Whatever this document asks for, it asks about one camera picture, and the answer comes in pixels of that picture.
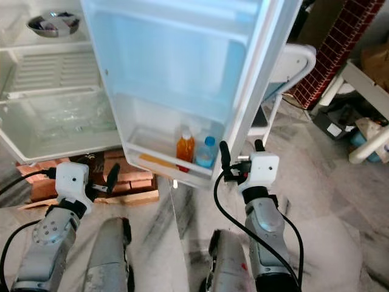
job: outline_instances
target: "orange juice bottle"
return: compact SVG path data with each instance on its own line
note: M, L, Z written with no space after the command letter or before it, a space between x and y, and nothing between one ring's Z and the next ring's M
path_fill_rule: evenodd
M181 138L177 142L177 158L192 162L193 153L195 152L195 140L193 139L189 129L184 129ZM182 172L188 172L186 167L177 165Z

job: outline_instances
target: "refrigerator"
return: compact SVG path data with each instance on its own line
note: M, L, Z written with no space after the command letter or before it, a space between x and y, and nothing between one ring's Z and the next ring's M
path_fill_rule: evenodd
M0 138L19 162L122 145L132 165L210 188L220 153L211 168L176 158L181 131L237 158L301 1L0 3ZM80 27L52 39L26 27L50 11Z

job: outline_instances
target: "plastic bottle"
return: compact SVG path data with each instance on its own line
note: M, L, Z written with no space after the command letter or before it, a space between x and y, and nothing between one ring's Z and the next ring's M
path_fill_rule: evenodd
M195 151L195 140L193 139L189 129L184 129L181 138L177 142L177 158L188 162L193 161L193 154ZM188 172L186 167L177 165L182 172Z
M196 164L211 168L215 160L215 138L208 136L205 138L204 145L200 146L196 154Z

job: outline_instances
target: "brick wall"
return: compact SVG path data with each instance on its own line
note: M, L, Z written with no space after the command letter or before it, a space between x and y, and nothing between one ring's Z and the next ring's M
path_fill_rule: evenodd
M372 22L385 0L346 0L338 18L317 51L316 65L291 94L311 109Z

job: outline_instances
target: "gray marble floor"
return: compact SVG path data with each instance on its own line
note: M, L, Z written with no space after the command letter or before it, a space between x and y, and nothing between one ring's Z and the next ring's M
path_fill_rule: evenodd
M248 141L244 151L251 151ZM306 114L283 102L266 148L280 157L277 194L280 209L300 230L305 244L303 291L389 291L389 168L347 160L347 141L332 141ZM17 176L12 159L0 151L0 184ZM215 229L239 234L244 249L248 238L217 210L211 191L183 185L172 189L162 180L160 201L142 207L98 207L86 217L81 238L72 251L72 267L62 291L77 291L99 222L114 215L129 216L136 238L129 248L135 263L138 291L198 291L209 267L207 254ZM22 203L29 192L24 184L0 198L0 206ZM222 205L243 222L244 203L236 186L221 183ZM27 213L0 210L0 248L5 235L27 221ZM27 234L20 245L28 244ZM286 228L285 239L294 268L298 262L295 235ZM9 279L16 271L20 252L15 248ZM75 256L82 251L82 256Z

